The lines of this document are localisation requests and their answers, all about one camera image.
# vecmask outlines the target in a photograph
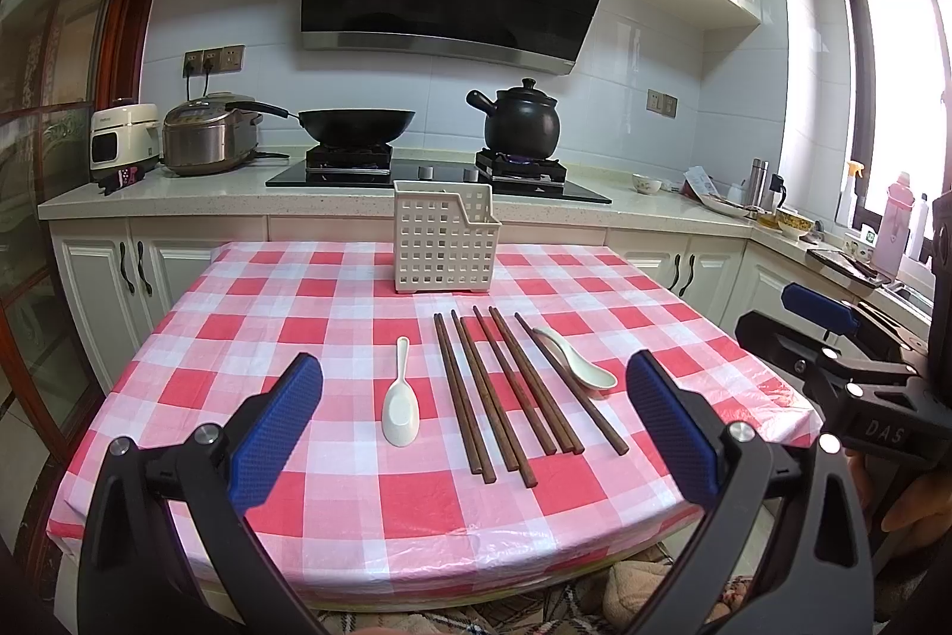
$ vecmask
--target black glass cooktop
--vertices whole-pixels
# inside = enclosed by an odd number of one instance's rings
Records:
[[[390,175],[365,175],[352,173],[308,173],[305,163],[299,162],[279,173],[273,179],[265,182],[265,186],[370,186],[374,188],[391,188],[395,180],[420,180],[420,168],[432,167],[435,182],[463,183],[465,170],[473,170],[475,166],[465,162],[437,162],[430,159],[393,159],[390,163]],[[541,197],[546,199],[568,199],[574,202],[601,202],[609,204],[607,197],[597,192],[585,189],[577,183],[565,182],[562,189],[553,191],[535,186],[533,183],[493,182],[493,194],[518,195],[520,197]]]

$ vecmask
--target hand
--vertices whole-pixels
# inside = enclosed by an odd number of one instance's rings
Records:
[[[866,471],[865,455],[851,450],[846,454],[849,455],[850,474],[860,495],[860,505],[865,511],[874,494],[872,478]],[[882,518],[881,526],[884,533],[891,533],[908,525],[912,525],[912,529],[898,546],[897,555],[929,546],[952,527],[952,471],[934,470],[922,474],[898,497]]]

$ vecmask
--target blue gripper pad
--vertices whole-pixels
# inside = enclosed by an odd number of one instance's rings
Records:
[[[231,455],[228,499],[244,515],[270,495],[278,475],[321,400],[324,375],[313,356],[302,353],[275,383],[268,405]]]
[[[818,294],[799,283],[790,283],[779,298],[791,313],[834,334],[856,334],[860,328],[860,322],[845,304]]]
[[[713,408],[699,394],[677,388],[647,350],[631,357],[625,376],[628,400],[638,412],[681,494],[689,502],[710,510],[716,505],[720,492],[718,457],[684,408],[682,398],[700,399],[717,418]],[[724,425],[720,419],[717,423]]]

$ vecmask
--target pan handle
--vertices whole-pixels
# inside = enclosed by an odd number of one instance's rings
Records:
[[[258,101],[230,101],[228,104],[225,104],[225,109],[227,111],[233,111],[234,109],[238,109],[239,111],[259,111],[262,114],[273,114],[275,117],[283,117],[285,119],[293,117],[296,120],[298,118],[297,114],[290,113],[287,108],[279,108],[271,104],[259,104]]]

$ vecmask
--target wok handle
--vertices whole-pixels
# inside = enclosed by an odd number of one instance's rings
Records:
[[[466,95],[466,102],[473,108],[486,112],[488,117],[496,113],[496,104],[483,95],[479,90],[472,90]]]
[[[258,101],[230,101],[228,104],[225,104],[225,109],[227,109],[227,111],[233,111],[234,109],[238,109],[239,111],[259,111],[262,114],[273,114],[275,117],[285,119],[293,117],[296,120],[298,118],[297,114],[290,113],[287,108],[279,108],[271,104],[259,104]]]

